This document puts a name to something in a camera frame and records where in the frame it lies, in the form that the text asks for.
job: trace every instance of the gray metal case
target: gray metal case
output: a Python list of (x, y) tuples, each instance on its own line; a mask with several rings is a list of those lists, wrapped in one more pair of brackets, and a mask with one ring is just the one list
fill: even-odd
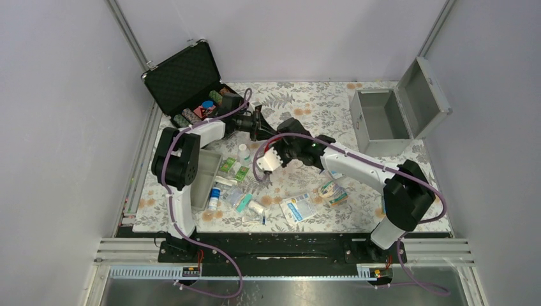
[(373, 157), (402, 153), (452, 113), (423, 57), (415, 59), (395, 88), (357, 90), (350, 111), (359, 152)]

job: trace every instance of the green package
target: green package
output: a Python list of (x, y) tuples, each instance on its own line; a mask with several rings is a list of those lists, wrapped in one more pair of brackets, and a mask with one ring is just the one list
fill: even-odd
[(237, 174), (235, 175), (235, 180), (238, 180), (239, 183), (242, 182), (244, 180), (244, 177), (248, 173), (248, 171), (249, 171), (248, 167), (241, 167), (239, 171), (237, 172)]
[(216, 91), (209, 92), (209, 97), (213, 99), (218, 105), (221, 105), (222, 96), (218, 92)]
[(235, 163), (235, 159), (232, 157), (228, 157), (225, 162), (221, 165), (220, 171), (228, 173), (231, 168), (233, 168), (233, 164)]

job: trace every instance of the small vial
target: small vial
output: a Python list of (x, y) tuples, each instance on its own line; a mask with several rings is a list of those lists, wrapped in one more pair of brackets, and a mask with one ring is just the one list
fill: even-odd
[(237, 153), (239, 157), (239, 162), (241, 165), (248, 166), (250, 164), (250, 149), (245, 144), (239, 146), (239, 151)]
[(209, 198), (209, 210), (218, 209), (218, 200), (219, 200), (220, 189), (213, 187), (211, 189), (211, 197)]

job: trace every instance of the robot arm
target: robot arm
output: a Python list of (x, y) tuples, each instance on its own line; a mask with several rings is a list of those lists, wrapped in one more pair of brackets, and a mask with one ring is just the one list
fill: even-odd
[[(284, 121), (278, 127), (278, 133), (310, 136), (296, 119)], [(331, 143), (337, 149), (352, 152), (328, 136), (320, 135), (316, 138)], [(381, 163), (361, 153), (352, 153)], [(382, 250), (387, 250), (406, 231), (413, 231), (435, 200), (432, 191), (416, 182), (369, 166), (331, 147), (295, 136), (284, 137), (273, 143), (265, 155), (257, 160), (257, 165), (263, 171), (272, 172), (280, 166), (285, 167), (293, 159), (301, 160), (307, 166), (342, 173), (367, 184), (382, 195), (386, 216), (370, 236), (372, 243)], [(406, 160), (403, 164), (389, 163), (386, 168), (400, 170), (427, 182), (419, 165), (413, 161)]]
[[(216, 113), (211, 114), (211, 117), (229, 113), (242, 105), (242, 102), (243, 99), (237, 94), (225, 94), (222, 105), (217, 109)], [(190, 129), (181, 135), (173, 148), (173, 152), (180, 151), (180, 154), (172, 154), (169, 157), (167, 169), (165, 170), (165, 182), (178, 190), (173, 195), (174, 204), (170, 213), (174, 215), (178, 227), (185, 235), (190, 236), (195, 229), (195, 223), (191, 216), (191, 184), (197, 174), (199, 150), (214, 140), (228, 137), (236, 131), (250, 133), (250, 139), (253, 141), (269, 139), (274, 136), (276, 131), (263, 118), (261, 108), (261, 105), (249, 105), (249, 110), (243, 110), (222, 120), (203, 124), (196, 129)], [(161, 132), (151, 166), (152, 174), (157, 176), (160, 184), (163, 184), (161, 174), (165, 158), (173, 139), (181, 131), (182, 129), (166, 127)], [(172, 226), (168, 229), (168, 232), (175, 238), (182, 238)]]

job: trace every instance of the white bottle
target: white bottle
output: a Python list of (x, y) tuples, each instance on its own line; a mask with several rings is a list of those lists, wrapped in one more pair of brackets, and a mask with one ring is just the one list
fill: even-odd
[(245, 144), (239, 146), (239, 151), (237, 153), (239, 157), (239, 162), (241, 165), (248, 166), (250, 164), (250, 149)]

